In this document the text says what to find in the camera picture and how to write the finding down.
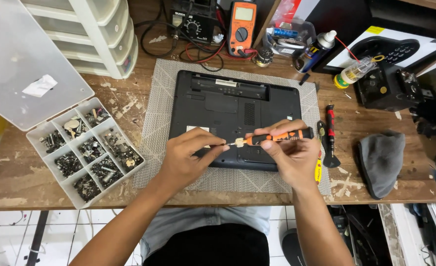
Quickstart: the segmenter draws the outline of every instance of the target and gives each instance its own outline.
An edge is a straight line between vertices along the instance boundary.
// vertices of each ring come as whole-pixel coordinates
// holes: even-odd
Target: orange multimeter
[[[228,51],[235,57],[247,57],[244,50],[252,45],[252,33],[256,24],[257,5],[234,1],[231,5],[231,23],[228,31]]]

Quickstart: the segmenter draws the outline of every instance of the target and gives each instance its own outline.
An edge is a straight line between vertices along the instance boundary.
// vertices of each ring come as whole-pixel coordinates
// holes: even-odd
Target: laptop
[[[301,119],[296,88],[180,70],[175,85],[169,139],[195,127],[233,143],[282,119]],[[259,146],[230,146],[210,167],[277,171]],[[195,155],[203,156],[209,148]]]

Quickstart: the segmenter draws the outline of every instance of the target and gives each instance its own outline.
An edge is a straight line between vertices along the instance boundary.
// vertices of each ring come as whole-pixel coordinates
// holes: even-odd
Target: lubricant spray can
[[[335,45],[336,31],[320,33],[305,51],[293,61],[293,66],[300,73],[306,73],[316,62]]]

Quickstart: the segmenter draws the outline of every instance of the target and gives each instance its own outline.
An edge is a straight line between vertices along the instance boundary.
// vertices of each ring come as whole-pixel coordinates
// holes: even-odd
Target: wooden desk
[[[134,3],[131,3],[131,10],[137,8]],[[155,13],[156,11],[147,12],[153,17]],[[153,18],[139,19],[135,14],[131,12],[133,21]],[[141,28],[136,31],[138,38],[143,30],[144,28]],[[168,36],[165,29],[158,27],[145,38],[146,47],[151,52],[164,53],[170,49],[170,38],[159,43],[148,44],[149,40],[160,35]],[[183,48],[184,44],[180,43],[166,59],[177,60]],[[113,113],[115,120],[136,146],[141,141],[142,124],[155,62],[155,58],[145,55],[139,49],[135,69],[126,80],[82,75],[95,91],[95,97],[102,101],[110,113]],[[219,66],[219,59],[211,60],[209,66]],[[291,60],[286,59],[276,58],[268,68],[258,67],[249,61],[225,59],[225,68],[287,79],[299,80],[303,77],[292,67]],[[338,168],[329,170],[331,195],[325,196],[327,204],[436,202],[436,183],[430,178],[428,160],[408,110],[401,112],[402,119],[399,120],[394,113],[368,110],[358,106],[354,89],[350,87],[345,90],[350,99],[342,90],[335,88],[329,75],[313,73],[308,82],[320,84],[318,104],[323,120],[325,106],[328,104],[335,106],[335,154],[341,161],[341,168],[347,171],[344,173],[345,171],[341,172]],[[361,138],[388,128],[402,132],[406,136],[404,165],[395,188],[383,200],[376,201],[370,197],[358,174],[351,147]],[[132,188],[132,180],[129,179],[92,208],[123,208],[139,191]],[[188,207],[288,205],[291,199],[290,194],[182,191],[167,205]],[[0,143],[0,210],[72,208],[72,203],[28,142],[26,133],[9,126]]]

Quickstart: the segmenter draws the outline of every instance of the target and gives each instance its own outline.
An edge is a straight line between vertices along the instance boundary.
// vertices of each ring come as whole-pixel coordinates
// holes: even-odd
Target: patterned mat
[[[208,72],[198,64],[157,59],[154,75],[152,76],[142,139],[139,145],[139,152],[145,157],[147,164],[134,175],[134,188],[144,188],[149,180],[157,174],[162,165],[174,104],[175,82],[179,70],[190,70],[297,88],[300,93],[303,121],[313,127],[315,136],[318,135],[316,123],[320,120],[320,111],[318,109],[315,84],[313,83],[305,82],[303,86],[299,86],[298,81],[289,79],[227,69],[219,72]],[[331,192],[328,170],[324,166],[318,188],[323,195],[329,195]],[[214,167],[208,167],[208,170],[197,182],[186,187],[186,190],[292,193],[291,187],[282,181],[278,173]]]

